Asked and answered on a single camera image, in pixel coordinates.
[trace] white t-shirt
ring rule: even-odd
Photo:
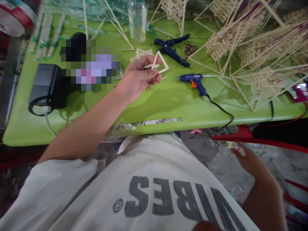
[[[35,166],[0,230],[259,230],[175,134],[129,137],[119,152],[98,175],[97,160]]]

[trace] dark blue glue gun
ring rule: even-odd
[[[186,39],[188,39],[190,36],[190,34],[187,34],[183,37],[180,38],[175,38],[175,39],[171,39],[171,40],[167,40],[166,42],[157,38],[154,40],[154,44],[155,45],[161,45],[161,48],[159,49],[159,51],[161,53],[166,53],[168,56],[170,56],[171,58],[173,58],[175,61],[177,61],[179,64],[181,64],[184,67],[189,67],[190,63],[186,62],[184,59],[182,59],[176,52],[175,50],[173,50],[171,47],[174,44],[180,43],[185,41]]]
[[[201,74],[186,74],[181,75],[179,78],[176,78],[181,80],[182,82],[191,82],[192,88],[197,88],[199,91],[199,96],[205,96],[207,95],[206,89],[202,85],[201,80],[203,79],[203,76]]]

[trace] blue glue gun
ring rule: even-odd
[[[176,78],[179,79],[182,82],[191,82],[192,88],[197,88],[199,91],[199,96],[205,96],[207,95],[206,89],[202,85],[201,80],[203,79],[202,74],[186,74],[181,75],[180,77]]]

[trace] white cable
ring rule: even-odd
[[[55,133],[55,131],[51,128],[49,120],[48,120],[48,113],[51,112],[51,107],[50,106],[43,106],[43,112],[44,112],[44,116],[46,118],[46,122],[47,122],[47,126],[49,128],[50,131],[52,131],[52,133],[57,136],[57,133]]]

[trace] plastic bottle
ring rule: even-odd
[[[148,10],[144,0],[128,1],[128,18],[131,37],[136,43],[145,41]]]

